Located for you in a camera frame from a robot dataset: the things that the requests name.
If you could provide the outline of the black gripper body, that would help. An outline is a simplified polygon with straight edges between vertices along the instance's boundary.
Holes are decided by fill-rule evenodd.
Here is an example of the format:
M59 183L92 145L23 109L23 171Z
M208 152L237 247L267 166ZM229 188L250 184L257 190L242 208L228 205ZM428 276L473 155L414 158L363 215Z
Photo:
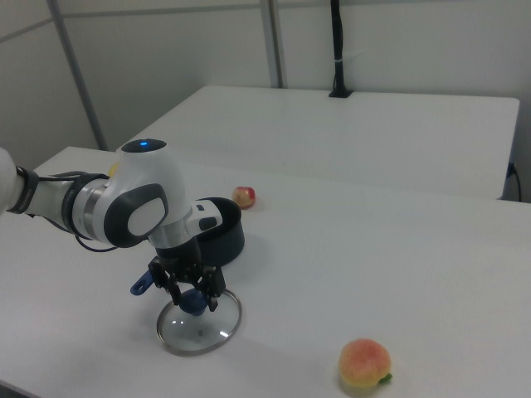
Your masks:
M156 249L159 262L178 282L197 286L202 278L202 256L197 238L167 249Z

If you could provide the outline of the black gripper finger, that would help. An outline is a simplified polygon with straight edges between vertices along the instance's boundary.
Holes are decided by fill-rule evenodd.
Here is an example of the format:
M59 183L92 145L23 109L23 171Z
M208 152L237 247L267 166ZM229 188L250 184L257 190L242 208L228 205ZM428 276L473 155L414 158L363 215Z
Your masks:
M226 282L220 267L206 267L197 282L196 289L206 300L210 312L217 309L217 300L226 289Z
M177 277L168 274L161 265L159 258L153 258L148 265L149 273L158 289L164 289L172 299L174 306L178 307L181 302L181 289L178 286Z

